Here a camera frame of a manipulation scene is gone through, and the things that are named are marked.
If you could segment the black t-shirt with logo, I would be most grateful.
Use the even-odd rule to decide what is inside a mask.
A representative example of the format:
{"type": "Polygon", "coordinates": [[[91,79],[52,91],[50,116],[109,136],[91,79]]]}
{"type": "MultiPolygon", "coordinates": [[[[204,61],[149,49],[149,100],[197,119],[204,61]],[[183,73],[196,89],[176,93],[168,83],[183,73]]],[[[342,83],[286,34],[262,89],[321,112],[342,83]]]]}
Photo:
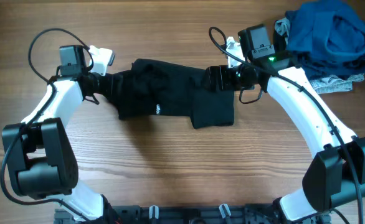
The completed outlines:
{"type": "Polygon", "coordinates": [[[137,116],[187,116],[193,128],[231,126],[234,91],[208,90],[206,72],[150,59],[138,59],[129,70],[105,77],[105,97],[120,120],[137,116]]]}

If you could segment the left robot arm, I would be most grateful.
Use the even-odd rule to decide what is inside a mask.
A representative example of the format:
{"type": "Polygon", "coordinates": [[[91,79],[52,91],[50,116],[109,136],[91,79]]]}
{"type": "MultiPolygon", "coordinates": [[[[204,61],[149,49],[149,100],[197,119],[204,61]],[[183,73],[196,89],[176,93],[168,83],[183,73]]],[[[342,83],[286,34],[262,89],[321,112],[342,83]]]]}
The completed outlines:
{"type": "Polygon", "coordinates": [[[108,200],[84,184],[78,177],[78,165],[65,127],[83,101],[97,103],[94,93],[115,54],[110,49],[84,47],[60,48],[61,64],[47,84],[47,92],[35,110],[20,123],[2,131],[4,160],[1,174],[8,174],[18,198],[1,188],[6,197],[20,205],[57,203],[71,214],[75,223],[121,223],[108,200]],[[27,196],[30,202],[22,201],[27,196]]]}

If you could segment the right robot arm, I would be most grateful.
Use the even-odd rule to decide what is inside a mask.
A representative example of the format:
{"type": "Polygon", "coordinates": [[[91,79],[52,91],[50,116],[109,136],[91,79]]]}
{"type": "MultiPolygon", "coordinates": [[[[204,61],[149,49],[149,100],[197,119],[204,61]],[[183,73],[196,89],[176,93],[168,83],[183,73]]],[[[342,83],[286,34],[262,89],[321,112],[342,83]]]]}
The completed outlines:
{"type": "Polygon", "coordinates": [[[268,93],[286,111],[312,156],[301,187],[276,199],[269,219],[274,223],[313,222],[356,202],[362,223],[365,137],[357,136],[328,108],[290,52],[276,51],[265,26],[244,29],[237,39],[224,37],[216,47],[227,64],[207,68],[207,87],[243,92],[259,86],[261,93],[268,93]]]}

